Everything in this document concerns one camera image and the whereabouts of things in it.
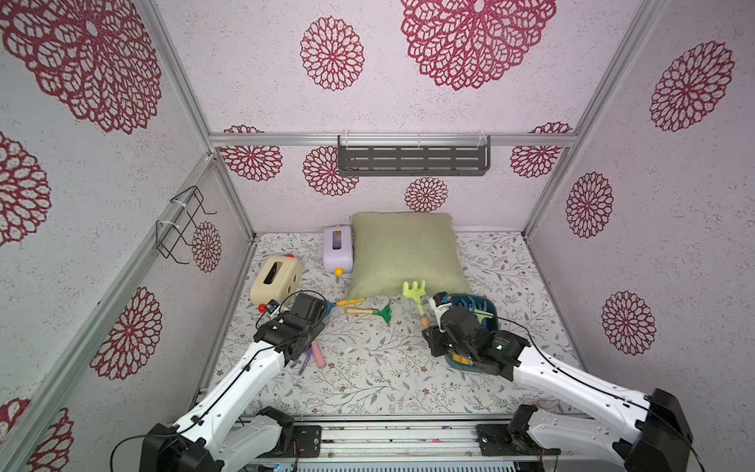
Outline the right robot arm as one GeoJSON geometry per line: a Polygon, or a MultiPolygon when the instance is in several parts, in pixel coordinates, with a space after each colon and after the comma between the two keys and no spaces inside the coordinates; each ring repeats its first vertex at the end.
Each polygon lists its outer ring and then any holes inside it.
{"type": "Polygon", "coordinates": [[[546,354],[530,334],[491,332],[445,292],[429,301],[423,336],[432,356],[456,355],[483,373],[538,389],[582,412],[571,418],[522,404],[507,424],[511,440],[542,452],[576,452],[626,471],[685,471],[699,454],[680,401],[590,375],[546,354]]]}

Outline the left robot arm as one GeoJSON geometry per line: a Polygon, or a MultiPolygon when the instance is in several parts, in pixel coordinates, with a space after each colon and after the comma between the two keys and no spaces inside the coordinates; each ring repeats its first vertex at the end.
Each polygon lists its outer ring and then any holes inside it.
{"type": "Polygon", "coordinates": [[[235,425],[269,381],[312,348],[326,326],[328,301],[314,290],[288,295],[293,305],[269,301],[271,319],[260,326],[236,366],[190,411],[170,425],[139,436],[141,471],[242,471],[258,458],[294,462],[320,454],[320,427],[296,425],[265,407],[235,425]]]}

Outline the blue rake yellow handle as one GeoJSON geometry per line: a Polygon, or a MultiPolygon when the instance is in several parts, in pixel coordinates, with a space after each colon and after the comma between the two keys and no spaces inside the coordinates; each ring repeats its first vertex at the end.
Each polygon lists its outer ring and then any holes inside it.
{"type": "Polygon", "coordinates": [[[479,324],[483,324],[486,320],[495,318],[495,314],[488,310],[488,304],[485,300],[480,301],[473,296],[466,296],[459,299],[459,305],[465,310],[473,313],[479,324]]]}

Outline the lime rake wooden handle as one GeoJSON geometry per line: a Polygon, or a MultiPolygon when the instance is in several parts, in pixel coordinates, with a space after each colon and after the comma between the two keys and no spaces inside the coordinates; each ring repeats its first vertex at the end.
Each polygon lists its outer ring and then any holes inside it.
{"type": "Polygon", "coordinates": [[[426,281],[404,281],[402,287],[402,295],[404,298],[412,300],[416,304],[424,330],[430,328],[431,322],[427,317],[425,308],[423,306],[423,298],[426,295],[426,281]]]}

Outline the green rake wooden handle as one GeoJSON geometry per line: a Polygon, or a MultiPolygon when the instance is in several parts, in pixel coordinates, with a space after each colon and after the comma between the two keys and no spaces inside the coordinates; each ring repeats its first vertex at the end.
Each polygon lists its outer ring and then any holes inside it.
{"type": "Polygon", "coordinates": [[[353,316],[376,316],[381,318],[387,325],[391,322],[391,306],[386,304],[381,309],[346,308],[345,313],[353,316]]]}

